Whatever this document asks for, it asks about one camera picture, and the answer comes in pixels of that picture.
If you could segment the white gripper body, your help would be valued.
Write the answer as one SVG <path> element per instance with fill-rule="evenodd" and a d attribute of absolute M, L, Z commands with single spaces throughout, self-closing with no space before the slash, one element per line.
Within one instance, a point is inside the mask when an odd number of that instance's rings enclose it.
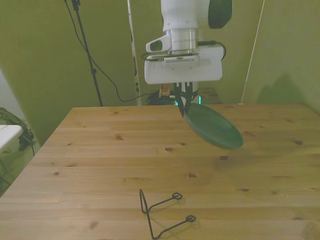
<path fill-rule="evenodd" d="M 147 84 L 219 81 L 222 78 L 222 47 L 202 47 L 190 56 L 162 57 L 144 63 Z"/>

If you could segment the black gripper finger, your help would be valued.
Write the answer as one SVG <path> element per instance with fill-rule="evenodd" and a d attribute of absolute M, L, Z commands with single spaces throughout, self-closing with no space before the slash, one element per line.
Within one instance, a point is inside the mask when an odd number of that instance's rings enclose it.
<path fill-rule="evenodd" d="M 184 117 L 185 114 L 185 107 L 183 103 L 183 91 L 182 91 L 182 84 L 181 83 L 174 83 L 174 95 L 175 95 L 175 101 L 178 104 L 179 112 L 182 117 Z"/>
<path fill-rule="evenodd" d="M 191 104 L 191 101 L 193 99 L 193 83 L 192 82 L 186 82 L 184 84 L 185 86 L 185 106 L 184 106 L 184 112 L 187 113 Z"/>

